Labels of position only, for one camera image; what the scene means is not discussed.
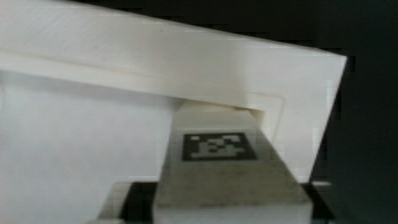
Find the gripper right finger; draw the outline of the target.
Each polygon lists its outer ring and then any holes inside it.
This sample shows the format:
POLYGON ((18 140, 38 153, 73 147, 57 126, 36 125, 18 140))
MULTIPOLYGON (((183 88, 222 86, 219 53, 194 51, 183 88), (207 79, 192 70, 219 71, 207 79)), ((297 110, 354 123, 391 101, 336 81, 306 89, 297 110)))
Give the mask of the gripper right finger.
POLYGON ((302 189, 313 202, 311 224, 334 224, 334 213, 331 211, 329 205, 326 203, 313 184, 304 183, 302 189))

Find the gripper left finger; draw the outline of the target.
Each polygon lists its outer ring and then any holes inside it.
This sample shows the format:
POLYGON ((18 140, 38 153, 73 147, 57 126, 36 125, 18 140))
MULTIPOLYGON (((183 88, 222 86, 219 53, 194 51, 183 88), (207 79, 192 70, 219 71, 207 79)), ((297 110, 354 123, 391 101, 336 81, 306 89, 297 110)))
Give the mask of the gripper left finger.
POLYGON ((155 182, 118 182, 98 217, 87 221, 87 224, 155 224, 155 191, 155 182))

